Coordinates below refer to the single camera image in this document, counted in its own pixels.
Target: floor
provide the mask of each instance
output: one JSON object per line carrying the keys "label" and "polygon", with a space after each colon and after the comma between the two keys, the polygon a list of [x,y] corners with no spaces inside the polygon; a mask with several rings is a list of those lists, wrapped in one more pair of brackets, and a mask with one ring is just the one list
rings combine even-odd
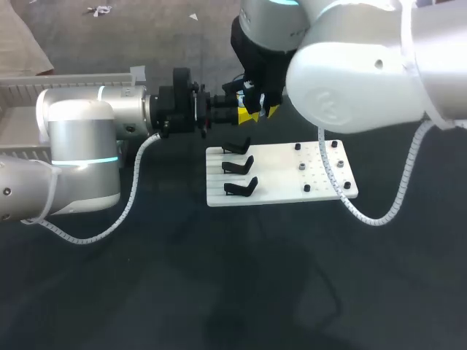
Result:
{"label": "floor", "polygon": [[[128,72],[146,66],[146,85],[171,85],[188,67],[212,93],[242,73],[230,45],[240,0],[12,0],[56,74]],[[98,18],[88,7],[112,6]],[[189,16],[196,13],[198,21]]]}

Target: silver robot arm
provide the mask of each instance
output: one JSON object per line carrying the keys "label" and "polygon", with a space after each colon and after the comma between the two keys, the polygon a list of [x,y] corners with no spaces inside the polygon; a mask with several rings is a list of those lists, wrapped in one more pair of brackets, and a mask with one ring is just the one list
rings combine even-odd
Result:
{"label": "silver robot arm", "polygon": [[0,217],[96,211],[120,198],[112,107],[103,101],[59,101],[50,107],[52,165],[0,157]]}
{"label": "silver robot arm", "polygon": [[[279,103],[286,85],[298,112],[326,130],[355,133],[425,115],[450,128],[467,114],[466,15],[467,1],[458,0],[421,8],[244,0],[232,44],[256,87],[246,93],[247,108],[255,112],[261,93]],[[258,74],[255,61],[271,68]]]}

